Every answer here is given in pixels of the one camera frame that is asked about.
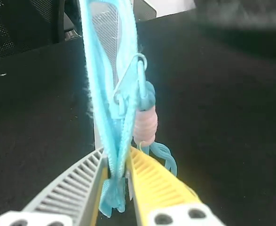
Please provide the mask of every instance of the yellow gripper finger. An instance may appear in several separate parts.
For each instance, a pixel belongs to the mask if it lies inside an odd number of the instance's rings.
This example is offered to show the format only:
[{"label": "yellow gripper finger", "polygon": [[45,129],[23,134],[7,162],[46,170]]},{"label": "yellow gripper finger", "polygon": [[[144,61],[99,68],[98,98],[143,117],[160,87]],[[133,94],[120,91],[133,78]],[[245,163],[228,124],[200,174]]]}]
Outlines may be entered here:
[{"label": "yellow gripper finger", "polygon": [[157,160],[134,147],[131,147],[126,166],[134,187],[135,208],[143,226],[148,225],[149,214],[157,209],[201,203],[192,189]]}]

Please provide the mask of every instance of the white wall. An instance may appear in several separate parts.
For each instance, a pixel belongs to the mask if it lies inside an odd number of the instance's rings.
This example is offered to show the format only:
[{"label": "white wall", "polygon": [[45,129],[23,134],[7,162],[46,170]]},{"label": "white wall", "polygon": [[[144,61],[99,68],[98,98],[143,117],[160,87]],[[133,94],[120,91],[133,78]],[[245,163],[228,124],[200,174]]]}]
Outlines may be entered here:
[{"label": "white wall", "polygon": [[194,0],[145,0],[157,11],[157,17],[195,8]]}]

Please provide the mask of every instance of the black mesh chair back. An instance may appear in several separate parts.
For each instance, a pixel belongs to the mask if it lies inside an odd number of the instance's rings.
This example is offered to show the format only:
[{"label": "black mesh chair back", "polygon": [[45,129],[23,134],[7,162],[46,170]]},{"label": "black mesh chair back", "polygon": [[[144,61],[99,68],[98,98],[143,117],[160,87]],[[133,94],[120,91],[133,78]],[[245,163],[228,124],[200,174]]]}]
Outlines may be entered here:
[{"label": "black mesh chair back", "polygon": [[64,40],[64,0],[0,0],[0,58]]}]

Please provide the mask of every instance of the pink bead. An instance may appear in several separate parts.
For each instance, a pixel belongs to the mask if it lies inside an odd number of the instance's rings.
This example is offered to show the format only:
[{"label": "pink bead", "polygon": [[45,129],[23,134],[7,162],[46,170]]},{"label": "pink bead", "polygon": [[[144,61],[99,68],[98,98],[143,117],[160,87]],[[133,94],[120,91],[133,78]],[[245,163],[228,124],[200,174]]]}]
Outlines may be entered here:
[{"label": "pink bead", "polygon": [[156,138],[158,116],[156,107],[148,111],[137,111],[134,124],[134,142],[142,147],[151,145]]}]

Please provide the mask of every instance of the black table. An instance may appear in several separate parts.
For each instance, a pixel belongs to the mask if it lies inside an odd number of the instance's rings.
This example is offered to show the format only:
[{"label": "black table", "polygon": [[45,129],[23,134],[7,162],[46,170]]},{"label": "black table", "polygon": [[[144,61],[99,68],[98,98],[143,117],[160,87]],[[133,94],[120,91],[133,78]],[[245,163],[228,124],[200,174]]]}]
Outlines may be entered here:
[{"label": "black table", "polygon": [[[190,26],[138,24],[157,91],[157,141],[228,226],[276,226],[276,62]],[[0,60],[0,214],[20,210],[94,149],[82,40]],[[135,223],[133,204],[98,225]]]}]

